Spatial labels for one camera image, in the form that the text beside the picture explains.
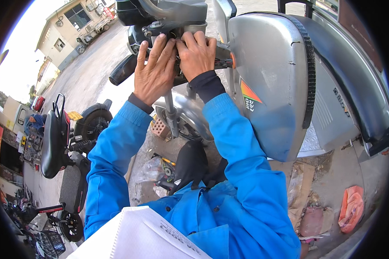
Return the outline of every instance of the yellow license plate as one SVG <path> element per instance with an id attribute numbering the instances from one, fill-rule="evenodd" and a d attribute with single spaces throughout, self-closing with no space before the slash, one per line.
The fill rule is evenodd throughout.
<path id="1" fill-rule="evenodd" d="M 73 121 L 77 121 L 77 120 L 80 120 L 83 118 L 83 116 L 81 114 L 79 114 L 77 111 L 70 111 L 67 113 L 67 115 Z"/>

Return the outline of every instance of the silver scooter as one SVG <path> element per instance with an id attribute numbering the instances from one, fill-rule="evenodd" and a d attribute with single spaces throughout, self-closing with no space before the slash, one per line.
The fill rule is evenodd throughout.
<path id="1" fill-rule="evenodd" d="M 285 4 L 290 2 L 305 3 L 305 17 L 286 15 Z M 365 147 L 360 159 L 389 147 L 384 71 L 343 20 L 316 6 L 314 0 L 278 0 L 277 13 L 238 16 L 232 0 L 212 3 L 220 38 L 215 69 L 224 69 L 229 94 L 250 120 L 269 158 L 286 162 L 321 155 L 356 139 Z M 204 0 L 156 4 L 117 0 L 116 4 L 119 20 L 130 26 L 131 55 L 110 75 L 115 85 L 134 72 L 143 40 L 151 47 L 160 33 L 178 38 L 186 31 L 205 31 L 207 26 Z M 349 7 L 343 11 L 356 17 Z M 175 86 L 187 82 L 176 58 Z M 187 95 L 170 91 L 153 106 L 173 137 L 213 141 L 202 115 L 203 104 L 195 98 L 187 84 Z"/>

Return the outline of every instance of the black sleeve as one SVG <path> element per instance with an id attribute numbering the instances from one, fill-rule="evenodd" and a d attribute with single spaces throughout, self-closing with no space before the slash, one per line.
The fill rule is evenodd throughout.
<path id="1" fill-rule="evenodd" d="M 143 101 L 141 101 L 134 93 L 131 93 L 130 97 L 128 97 L 128 101 L 135 106 L 139 107 L 146 114 L 150 115 L 154 109 L 151 106 L 146 105 Z"/>
<path id="2" fill-rule="evenodd" d="M 225 93 L 225 88 L 214 70 L 204 72 L 190 81 L 190 85 L 197 92 L 204 103 Z"/>

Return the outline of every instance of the black handlebar grip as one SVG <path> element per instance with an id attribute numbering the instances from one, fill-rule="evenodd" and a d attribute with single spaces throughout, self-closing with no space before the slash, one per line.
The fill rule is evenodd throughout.
<path id="1" fill-rule="evenodd" d="M 137 55 L 128 55 L 123 59 L 109 75 L 109 81 L 113 85 L 119 85 L 134 73 L 137 66 Z"/>

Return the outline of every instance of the black seat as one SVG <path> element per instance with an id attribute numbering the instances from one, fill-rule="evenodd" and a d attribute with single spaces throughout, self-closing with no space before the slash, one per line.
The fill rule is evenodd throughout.
<path id="1" fill-rule="evenodd" d="M 69 121 L 62 118 L 62 124 L 54 111 L 50 110 L 45 122 L 45 132 L 42 145 L 41 171 L 44 177 L 52 179 L 66 168 L 69 157 L 65 154 Z"/>
<path id="2" fill-rule="evenodd" d="M 389 117 L 384 109 L 389 110 L 389 106 L 378 94 L 381 86 L 375 83 L 373 75 L 363 66 L 360 58 L 355 58 L 354 50 L 337 38 L 338 34 L 333 35 L 310 18 L 292 16 L 306 28 L 314 52 L 339 84 L 356 117 L 363 139 L 377 145 L 376 153 L 388 147 L 386 134 L 389 132 Z"/>

